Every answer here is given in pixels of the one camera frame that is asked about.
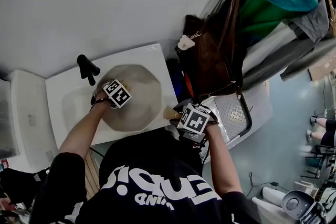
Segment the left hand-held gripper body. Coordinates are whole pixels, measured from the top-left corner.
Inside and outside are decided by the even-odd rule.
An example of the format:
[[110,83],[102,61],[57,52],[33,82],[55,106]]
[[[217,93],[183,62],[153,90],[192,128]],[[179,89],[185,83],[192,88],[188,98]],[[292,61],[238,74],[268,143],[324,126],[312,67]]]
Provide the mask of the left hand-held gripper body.
[[117,108],[123,107],[128,101],[131,100],[131,94],[126,87],[117,79],[107,83],[103,87],[104,92],[108,98],[113,102]]

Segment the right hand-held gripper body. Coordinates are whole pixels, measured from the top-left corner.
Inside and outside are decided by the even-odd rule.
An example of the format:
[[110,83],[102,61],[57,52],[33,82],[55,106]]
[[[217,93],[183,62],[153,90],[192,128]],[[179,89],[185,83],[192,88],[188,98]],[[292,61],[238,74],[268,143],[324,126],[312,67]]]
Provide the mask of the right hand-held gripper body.
[[218,124],[216,115],[207,106],[188,103],[187,108],[180,114],[177,126],[179,135],[184,133],[201,135],[207,125]]

